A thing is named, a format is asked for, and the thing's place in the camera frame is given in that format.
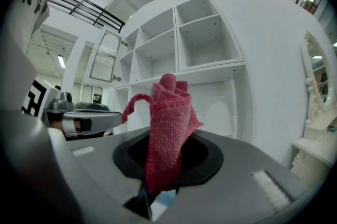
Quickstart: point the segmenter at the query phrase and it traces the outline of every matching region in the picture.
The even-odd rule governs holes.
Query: red knitted fabric
[[[122,123],[134,111],[135,102],[150,103],[150,140],[145,165],[148,193],[168,190],[182,166],[181,147],[188,137],[203,124],[198,121],[191,105],[191,95],[185,81],[176,81],[172,74],[163,75],[152,86],[151,96],[137,94],[131,98],[122,115]]]

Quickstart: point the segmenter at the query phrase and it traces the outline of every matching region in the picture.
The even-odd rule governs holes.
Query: curved white wall
[[[155,0],[143,6],[127,21],[122,35],[186,1]],[[308,106],[300,43],[305,30],[311,31],[337,76],[337,59],[329,39],[314,16],[287,0],[212,1],[228,20],[246,63],[247,75],[235,83],[241,108],[237,136],[288,165],[292,141],[303,136]],[[251,96],[243,98],[250,91],[238,87],[249,85]]]

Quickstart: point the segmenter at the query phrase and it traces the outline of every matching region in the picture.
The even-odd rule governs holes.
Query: white pillar
[[[73,86],[75,81],[75,75],[78,63],[80,62],[80,58],[85,47],[86,39],[78,38],[72,52],[70,53],[70,57],[68,59],[66,69],[64,72],[63,80],[62,80],[62,91],[73,92]]]

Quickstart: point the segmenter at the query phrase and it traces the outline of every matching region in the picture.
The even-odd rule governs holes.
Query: mirror frame
[[[328,77],[328,94],[325,102],[322,101],[308,51],[308,45],[313,45],[322,56]],[[304,137],[310,140],[321,140],[327,132],[329,124],[337,117],[337,97],[335,80],[331,72],[331,65],[325,52],[315,36],[306,31],[301,43],[301,52],[307,79],[305,80],[309,92],[308,118],[305,121]]]

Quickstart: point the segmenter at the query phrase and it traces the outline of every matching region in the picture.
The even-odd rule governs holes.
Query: pink towel
[[[152,86],[151,96],[133,96],[122,115],[122,123],[133,113],[135,102],[150,103],[150,141],[148,142],[145,177],[147,192],[169,190],[182,167],[181,147],[203,124],[198,121],[187,92],[186,81],[176,81],[172,74],[163,75]]]

